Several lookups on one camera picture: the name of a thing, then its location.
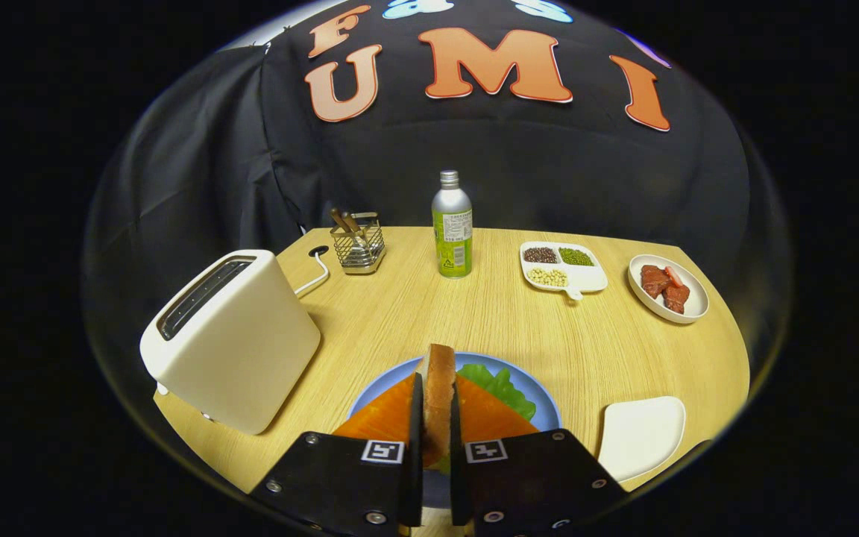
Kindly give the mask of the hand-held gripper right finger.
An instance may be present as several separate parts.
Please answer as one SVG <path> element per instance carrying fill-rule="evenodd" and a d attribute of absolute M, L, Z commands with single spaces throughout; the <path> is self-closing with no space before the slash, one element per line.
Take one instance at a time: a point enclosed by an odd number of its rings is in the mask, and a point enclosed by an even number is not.
<path fill-rule="evenodd" d="M 450 517 L 461 536 L 583 536 L 628 493 L 572 432 L 467 442 L 453 385 Z"/>

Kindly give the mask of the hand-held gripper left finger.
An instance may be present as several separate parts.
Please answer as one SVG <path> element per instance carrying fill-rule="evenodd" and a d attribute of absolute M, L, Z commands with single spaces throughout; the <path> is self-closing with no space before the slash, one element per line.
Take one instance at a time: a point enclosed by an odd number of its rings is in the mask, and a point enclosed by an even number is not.
<path fill-rule="evenodd" d="M 422 524 L 423 380 L 410 375 L 408 441 L 306 431 L 249 497 L 310 536 L 409 536 Z"/>

